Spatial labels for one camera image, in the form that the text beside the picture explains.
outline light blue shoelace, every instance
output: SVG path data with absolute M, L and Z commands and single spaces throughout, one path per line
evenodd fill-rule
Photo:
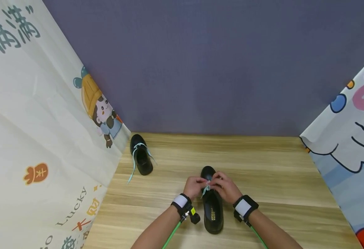
M 201 199 L 203 198 L 203 196 L 205 195 L 205 193 L 206 193 L 207 191 L 210 191 L 209 185 L 208 185 L 208 186 L 206 186 L 206 187 L 203 189 L 203 195 L 201 196 Z
M 129 184 L 129 182 L 132 180 L 132 176 L 133 176 L 133 173 L 135 172 L 135 169 L 136 169 L 136 162 L 135 162 L 135 159 L 134 159 L 134 155 L 135 155 L 135 152 L 138 150 L 138 147 L 143 145 L 144 147 L 146 147 L 147 149 L 147 154 L 149 154 L 149 156 L 151 158 L 153 158 L 153 160 L 155 161 L 155 163 L 157 164 L 156 160 L 154 159 L 154 157 L 150 154 L 150 151 L 149 151 L 149 148 L 142 142 L 139 142 L 137 143 L 134 147 L 133 147 L 133 152 L 132 152 L 132 161 L 133 161 L 133 171 L 132 171 L 132 174 L 131 176 L 129 177 L 129 180 L 127 182 L 127 185 Z

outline yellow hat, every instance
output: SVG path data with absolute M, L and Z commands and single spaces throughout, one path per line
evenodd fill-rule
M 82 79 L 82 103 L 90 118 L 93 117 L 96 102 L 102 95 L 96 82 L 92 79 L 90 74 L 87 74 Z

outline shoe insole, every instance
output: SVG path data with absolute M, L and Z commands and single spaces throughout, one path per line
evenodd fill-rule
M 221 218 L 221 208 L 219 207 L 219 201 L 213 191 L 208 192 L 208 196 L 204 201 L 204 213 L 208 220 L 218 221 Z
M 140 165 L 143 165 L 148 161 L 147 153 L 145 152 L 144 149 L 138 149 L 136 158 L 137 158 L 138 164 L 140 164 Z

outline shoe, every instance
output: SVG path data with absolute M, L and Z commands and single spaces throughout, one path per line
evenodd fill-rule
M 201 171 L 201 177 L 212 180 L 215 170 L 211 166 L 205 166 Z M 208 233 L 218 234 L 223 228 L 223 205 L 222 198 L 213 189 L 206 191 L 203 196 L 204 226 Z
M 139 134 L 135 134 L 131 138 L 130 151 L 134 165 L 137 165 L 139 173 L 143 176 L 153 171 L 153 165 L 150 161 L 150 152 L 147 149 L 146 142 Z

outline purple wall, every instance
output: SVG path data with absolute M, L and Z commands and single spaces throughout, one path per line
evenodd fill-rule
M 132 131 L 298 136 L 364 66 L 364 1 L 44 2 Z

